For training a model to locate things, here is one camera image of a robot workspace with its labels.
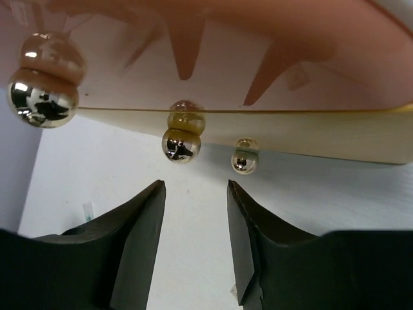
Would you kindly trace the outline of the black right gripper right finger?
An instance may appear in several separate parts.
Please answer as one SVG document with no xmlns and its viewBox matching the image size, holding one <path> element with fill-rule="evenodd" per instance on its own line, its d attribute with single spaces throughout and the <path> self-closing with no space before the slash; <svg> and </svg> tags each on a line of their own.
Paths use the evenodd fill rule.
<svg viewBox="0 0 413 310">
<path fill-rule="evenodd" d="M 243 309 L 411 309 L 412 231 L 305 232 L 229 181 L 227 212 Z"/>
</svg>

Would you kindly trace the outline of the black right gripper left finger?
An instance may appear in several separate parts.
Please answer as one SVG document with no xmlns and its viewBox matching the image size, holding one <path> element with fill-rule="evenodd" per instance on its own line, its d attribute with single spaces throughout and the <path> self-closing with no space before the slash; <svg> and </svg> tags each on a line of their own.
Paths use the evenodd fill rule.
<svg viewBox="0 0 413 310">
<path fill-rule="evenodd" d="M 145 309 L 165 211 L 161 180 L 62 234 L 1 231 L 2 309 Z"/>
</svg>

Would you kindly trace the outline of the round cream drawer organizer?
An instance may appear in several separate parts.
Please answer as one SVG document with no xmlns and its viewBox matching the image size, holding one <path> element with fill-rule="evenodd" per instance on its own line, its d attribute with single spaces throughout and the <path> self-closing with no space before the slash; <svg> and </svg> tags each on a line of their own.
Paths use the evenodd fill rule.
<svg viewBox="0 0 413 310">
<path fill-rule="evenodd" d="M 79 115 L 204 143 L 412 162 L 411 1 L 2 1 L 1 90 L 42 129 Z"/>
</svg>

